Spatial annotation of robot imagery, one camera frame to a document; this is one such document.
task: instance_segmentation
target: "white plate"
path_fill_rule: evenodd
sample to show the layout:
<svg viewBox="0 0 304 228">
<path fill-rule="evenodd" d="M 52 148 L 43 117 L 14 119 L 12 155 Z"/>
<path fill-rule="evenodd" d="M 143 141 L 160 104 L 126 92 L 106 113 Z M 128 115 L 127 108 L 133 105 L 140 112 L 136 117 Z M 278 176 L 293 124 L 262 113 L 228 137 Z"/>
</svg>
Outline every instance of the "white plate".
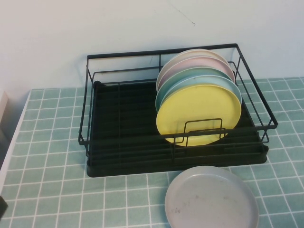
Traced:
<svg viewBox="0 0 304 228">
<path fill-rule="evenodd" d="M 247 185 L 217 167 L 198 166 L 178 175 L 167 190 L 172 228 L 256 228 L 258 207 Z"/>
</svg>

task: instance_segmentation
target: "yellow plate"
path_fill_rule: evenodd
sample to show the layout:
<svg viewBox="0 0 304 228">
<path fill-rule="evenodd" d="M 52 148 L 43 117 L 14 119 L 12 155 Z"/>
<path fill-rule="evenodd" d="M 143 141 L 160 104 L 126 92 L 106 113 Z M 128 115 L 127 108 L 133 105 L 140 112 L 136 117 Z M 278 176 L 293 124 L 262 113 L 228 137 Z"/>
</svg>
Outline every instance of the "yellow plate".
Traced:
<svg viewBox="0 0 304 228">
<path fill-rule="evenodd" d="M 241 116 L 241 104 L 233 92 L 213 84 L 186 86 L 171 94 L 157 113 L 160 134 L 183 133 L 185 123 L 194 120 L 222 118 L 222 128 L 234 128 Z M 220 128 L 220 120 L 187 123 L 186 132 Z M 219 139 L 219 134 L 192 136 L 188 146 L 206 145 Z M 173 138 L 166 139 L 173 143 Z M 176 138 L 186 146 L 187 138 Z"/>
</svg>

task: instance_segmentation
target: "plate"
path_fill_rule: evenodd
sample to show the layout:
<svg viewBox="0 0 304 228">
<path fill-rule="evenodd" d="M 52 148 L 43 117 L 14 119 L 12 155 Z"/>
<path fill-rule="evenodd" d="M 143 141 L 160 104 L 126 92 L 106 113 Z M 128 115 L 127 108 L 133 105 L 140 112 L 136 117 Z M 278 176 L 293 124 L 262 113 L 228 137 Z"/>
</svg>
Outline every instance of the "plate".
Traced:
<svg viewBox="0 0 304 228">
<path fill-rule="evenodd" d="M 178 175 L 167 190 L 165 211 L 172 228 L 256 228 L 259 216 L 249 187 L 212 166 Z"/>
<path fill-rule="evenodd" d="M 241 104 L 233 92 L 218 85 L 195 84 L 175 91 L 165 100 L 157 113 L 156 126 L 160 134 L 183 133 L 187 121 L 221 118 L 222 127 L 232 129 L 240 115 Z M 185 132 L 220 128 L 220 123 L 220 120 L 187 123 Z M 188 146 L 206 145 L 219 139 L 219 134 L 191 136 Z M 176 138 L 177 145 L 186 143 L 186 138 Z"/>
<path fill-rule="evenodd" d="M 155 105 L 156 110 L 158 111 L 161 107 L 162 103 L 166 100 L 168 96 L 170 96 L 175 91 L 185 87 L 190 86 L 198 83 L 208 83 L 208 84 L 214 84 L 221 87 L 224 87 L 225 89 L 233 92 L 240 104 L 242 104 L 242 95 L 236 84 L 234 84 L 231 80 L 228 80 L 226 78 L 223 78 L 221 76 L 214 76 L 214 75 L 200 75 L 200 76 L 189 76 L 186 77 L 179 82 L 172 85 L 169 90 L 164 94 L 163 90 L 159 90 L 156 99 L 155 99 Z"/>
<path fill-rule="evenodd" d="M 235 83 L 234 74 L 231 68 L 225 64 L 223 61 L 218 60 L 212 57 L 193 57 L 187 58 L 175 65 L 173 65 L 169 70 L 167 70 L 162 77 L 158 76 L 157 80 L 159 79 L 158 85 L 156 85 L 156 91 L 164 84 L 164 82 L 170 78 L 172 75 L 177 74 L 180 71 L 194 68 L 194 67 L 211 67 L 217 70 L 222 71 L 223 73 L 227 74 L 231 80 Z"/>
<path fill-rule="evenodd" d="M 163 68 L 161 69 L 159 76 L 157 78 L 156 81 L 156 89 L 158 88 L 158 84 L 159 84 L 159 80 L 160 78 L 166 73 L 167 70 L 169 70 L 172 66 L 174 66 L 175 64 L 187 59 L 187 58 L 191 58 L 191 57 L 198 57 L 198 56 L 208 56 L 208 57 L 213 57 L 213 58 L 217 58 L 221 61 L 223 61 L 225 64 L 228 64 L 228 62 L 226 61 L 225 58 L 223 58 L 222 56 L 220 56 L 217 53 L 214 53 L 213 51 L 209 51 L 209 50 L 205 50 L 205 49 L 190 49 L 187 51 L 183 51 L 180 52 L 179 54 L 177 54 L 175 57 L 173 57 L 169 62 L 167 62 Z"/>
</svg>

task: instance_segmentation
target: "dish rack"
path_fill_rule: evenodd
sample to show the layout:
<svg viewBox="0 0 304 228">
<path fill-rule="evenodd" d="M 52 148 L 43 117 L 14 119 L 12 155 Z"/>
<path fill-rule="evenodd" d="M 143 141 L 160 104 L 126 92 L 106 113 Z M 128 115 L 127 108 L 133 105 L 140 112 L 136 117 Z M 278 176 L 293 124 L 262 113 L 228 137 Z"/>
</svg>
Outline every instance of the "dish rack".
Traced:
<svg viewBox="0 0 304 228">
<path fill-rule="evenodd" d="M 242 114 L 234 129 L 208 129 L 177 134 L 160 135 L 156 128 L 156 77 L 162 68 L 162 58 L 194 48 L 208 50 L 231 50 L 236 61 L 229 61 L 237 84 L 244 93 Z M 143 51 L 115 54 L 88 55 L 86 64 L 85 97 L 80 122 L 78 141 L 84 145 L 87 156 L 87 174 L 90 177 L 125 175 L 146 172 L 185 170 L 199 165 L 234 166 L 264 163 L 267 158 L 269 142 L 267 130 L 278 125 L 274 114 L 266 102 L 245 58 L 237 44 L 204 47 L 180 48 L 171 50 Z M 132 57 L 151 57 L 150 62 L 142 61 L 135 68 L 100 70 L 96 67 L 90 72 L 90 64 L 96 60 L 130 59 Z M 157 59 L 156 66 L 151 66 Z M 154 70 L 153 79 L 122 82 L 101 82 L 96 80 L 103 75 L 109 80 L 112 73 L 142 73 Z M 240 75 L 243 70 L 249 80 Z M 249 86 L 255 88 L 253 99 Z M 189 120 L 190 122 L 210 120 Z M 177 138 L 188 141 L 191 136 L 220 134 L 221 139 L 202 146 L 179 146 Z M 169 143 L 165 138 L 173 138 Z"/>
</svg>

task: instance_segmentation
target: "pink plate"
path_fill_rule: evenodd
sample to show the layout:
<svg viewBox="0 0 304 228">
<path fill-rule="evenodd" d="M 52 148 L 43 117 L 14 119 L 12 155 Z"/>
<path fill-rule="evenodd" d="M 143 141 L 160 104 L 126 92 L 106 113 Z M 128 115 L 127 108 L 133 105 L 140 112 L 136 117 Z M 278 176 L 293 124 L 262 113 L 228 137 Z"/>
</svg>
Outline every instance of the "pink plate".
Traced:
<svg viewBox="0 0 304 228">
<path fill-rule="evenodd" d="M 212 58 L 212 57 L 193 57 L 193 58 L 188 58 L 185 59 L 174 66 L 172 66 L 161 78 L 157 90 L 162 86 L 162 84 L 169 79 L 171 76 L 175 75 L 176 73 L 182 71 L 182 70 L 187 70 L 193 67 L 212 67 L 215 69 L 218 69 L 222 71 L 223 73 L 227 74 L 231 80 L 235 83 L 235 78 L 234 74 L 231 70 L 231 68 L 224 63 L 223 61 Z"/>
</svg>

